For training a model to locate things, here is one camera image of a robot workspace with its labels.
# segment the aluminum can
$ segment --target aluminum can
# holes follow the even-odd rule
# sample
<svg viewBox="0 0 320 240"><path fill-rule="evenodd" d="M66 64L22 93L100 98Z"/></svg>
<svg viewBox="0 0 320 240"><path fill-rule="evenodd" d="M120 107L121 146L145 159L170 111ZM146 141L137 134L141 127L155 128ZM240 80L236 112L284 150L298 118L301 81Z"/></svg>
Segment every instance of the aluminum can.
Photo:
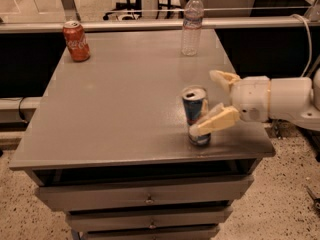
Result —
<svg viewBox="0 0 320 240"><path fill-rule="evenodd" d="M71 58L74 61L85 61L90 57L89 45L83 27L78 21L68 21L63 25L63 35Z"/></svg>
<svg viewBox="0 0 320 240"><path fill-rule="evenodd" d="M201 86L194 85L183 89L182 101L189 127L208 113L207 91ZM197 137L189 134L190 142L197 146L207 145L210 142L210 139L210 133Z"/></svg>

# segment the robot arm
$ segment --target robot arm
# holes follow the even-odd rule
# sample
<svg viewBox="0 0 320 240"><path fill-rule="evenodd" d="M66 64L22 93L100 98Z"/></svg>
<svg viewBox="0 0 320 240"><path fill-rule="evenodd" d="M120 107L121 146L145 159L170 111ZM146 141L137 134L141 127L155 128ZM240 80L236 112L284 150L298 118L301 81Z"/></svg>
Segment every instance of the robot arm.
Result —
<svg viewBox="0 0 320 240"><path fill-rule="evenodd" d="M222 104L190 128L191 135L203 135L233 126L236 121L265 122L283 119L299 127L320 130L320 71L307 77L269 79L211 71L211 79L230 96L231 106Z"/></svg>

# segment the drawer knob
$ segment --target drawer knob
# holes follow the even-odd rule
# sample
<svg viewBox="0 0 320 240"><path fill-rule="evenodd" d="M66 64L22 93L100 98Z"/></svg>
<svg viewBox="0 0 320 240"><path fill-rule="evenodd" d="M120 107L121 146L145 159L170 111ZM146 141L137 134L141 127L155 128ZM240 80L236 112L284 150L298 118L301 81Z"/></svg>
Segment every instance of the drawer knob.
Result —
<svg viewBox="0 0 320 240"><path fill-rule="evenodd" d="M146 204L154 204L154 200L151 196L148 196L148 199L145 201Z"/></svg>
<svg viewBox="0 0 320 240"><path fill-rule="evenodd" d="M157 226L154 224L154 222L151 222L149 229L156 229Z"/></svg>

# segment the table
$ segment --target table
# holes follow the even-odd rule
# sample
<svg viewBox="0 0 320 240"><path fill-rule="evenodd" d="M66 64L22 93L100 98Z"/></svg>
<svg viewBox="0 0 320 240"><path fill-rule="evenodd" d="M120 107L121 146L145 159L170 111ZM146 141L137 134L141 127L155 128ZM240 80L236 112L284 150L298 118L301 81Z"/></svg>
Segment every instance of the table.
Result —
<svg viewBox="0 0 320 240"><path fill-rule="evenodd" d="M199 53L180 53L181 31L87 34L92 56L65 51L10 163L39 185L84 239L208 239L253 182L273 146L259 123L239 122L190 144L181 102L189 85L228 104L209 70L233 67L214 30Z"/></svg>

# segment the clear water bottle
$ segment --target clear water bottle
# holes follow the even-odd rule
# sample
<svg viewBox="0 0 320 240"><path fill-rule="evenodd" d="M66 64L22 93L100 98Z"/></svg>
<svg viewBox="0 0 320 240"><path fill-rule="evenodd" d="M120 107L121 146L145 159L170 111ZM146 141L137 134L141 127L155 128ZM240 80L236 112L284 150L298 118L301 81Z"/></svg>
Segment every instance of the clear water bottle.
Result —
<svg viewBox="0 0 320 240"><path fill-rule="evenodd" d="M203 11L201 0L189 0L185 7L181 44L184 55L192 56L198 52Z"/></svg>

